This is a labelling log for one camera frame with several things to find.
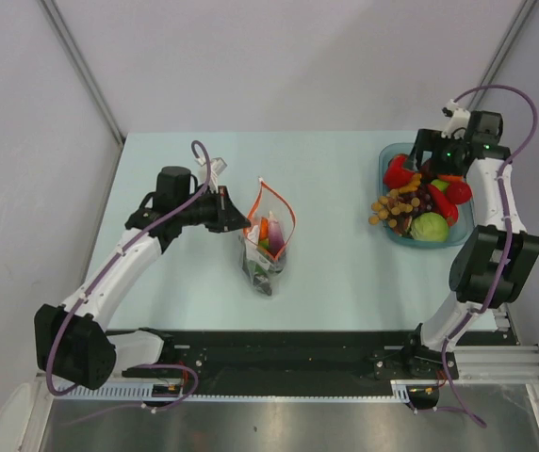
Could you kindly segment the red chili pepper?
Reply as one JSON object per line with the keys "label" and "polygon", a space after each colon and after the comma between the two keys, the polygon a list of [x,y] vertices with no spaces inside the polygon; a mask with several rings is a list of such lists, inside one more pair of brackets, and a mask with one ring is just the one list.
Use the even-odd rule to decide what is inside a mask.
{"label": "red chili pepper", "polygon": [[432,198],[433,206],[449,225],[458,221],[459,213],[457,206],[450,202],[446,195],[434,185],[427,185],[427,190]]}

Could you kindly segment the red tomato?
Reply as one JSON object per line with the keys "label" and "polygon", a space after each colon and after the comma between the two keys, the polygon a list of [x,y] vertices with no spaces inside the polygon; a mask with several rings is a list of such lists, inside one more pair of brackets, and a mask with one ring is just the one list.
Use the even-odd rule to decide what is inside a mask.
{"label": "red tomato", "polygon": [[466,182],[453,182],[448,185],[445,194],[451,203],[461,205],[471,200],[472,189]]}

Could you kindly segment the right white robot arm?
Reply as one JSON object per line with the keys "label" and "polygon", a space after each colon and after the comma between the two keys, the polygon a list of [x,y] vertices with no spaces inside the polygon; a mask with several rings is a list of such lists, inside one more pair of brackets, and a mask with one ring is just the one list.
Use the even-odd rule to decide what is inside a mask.
{"label": "right white robot arm", "polygon": [[486,311],[514,302],[539,256],[539,237],[517,214],[509,148],[500,145],[499,113],[443,109],[442,131],[421,129],[410,154],[419,164],[430,153],[434,174],[459,175],[470,185],[475,227],[449,271],[448,297],[415,329],[401,353],[404,370],[424,378],[446,364],[457,341]]}

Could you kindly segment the orange pumpkin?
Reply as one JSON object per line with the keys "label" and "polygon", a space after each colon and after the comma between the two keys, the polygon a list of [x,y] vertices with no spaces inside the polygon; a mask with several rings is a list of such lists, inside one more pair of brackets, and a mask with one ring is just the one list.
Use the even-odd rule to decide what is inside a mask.
{"label": "orange pumpkin", "polygon": [[262,217],[259,223],[259,240],[266,240],[269,237],[269,219]]}

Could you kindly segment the purple white scallion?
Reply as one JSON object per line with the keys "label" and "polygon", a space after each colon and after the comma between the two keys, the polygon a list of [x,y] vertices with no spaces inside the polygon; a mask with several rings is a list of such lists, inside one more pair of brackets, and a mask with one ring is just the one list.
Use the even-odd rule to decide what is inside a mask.
{"label": "purple white scallion", "polygon": [[285,244],[284,236],[282,233],[281,225],[278,218],[272,213],[269,212],[269,252],[277,256],[280,250]]}

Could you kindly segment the clear zip bag orange zipper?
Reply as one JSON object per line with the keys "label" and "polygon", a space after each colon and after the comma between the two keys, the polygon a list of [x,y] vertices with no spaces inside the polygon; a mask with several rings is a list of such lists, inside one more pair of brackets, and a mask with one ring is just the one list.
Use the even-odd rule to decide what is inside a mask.
{"label": "clear zip bag orange zipper", "polygon": [[263,178],[247,220],[250,226],[240,235],[240,267],[250,287],[271,297],[287,263],[289,242],[296,228],[290,203]]}

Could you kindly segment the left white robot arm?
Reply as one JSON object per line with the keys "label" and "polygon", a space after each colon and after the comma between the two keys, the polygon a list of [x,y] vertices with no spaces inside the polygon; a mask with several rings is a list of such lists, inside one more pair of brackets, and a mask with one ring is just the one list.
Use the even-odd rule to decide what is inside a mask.
{"label": "left white robot arm", "polygon": [[176,365],[176,354],[163,335],[151,329],[109,336],[111,318],[143,272],[189,226],[215,234],[249,226],[218,183],[226,164],[213,158],[200,177],[169,166],[158,173],[155,191],[145,195],[125,223],[119,243],[99,269],[59,305],[42,305],[35,314],[36,356],[50,392],[53,379],[96,390],[114,373],[146,367],[163,377]]}

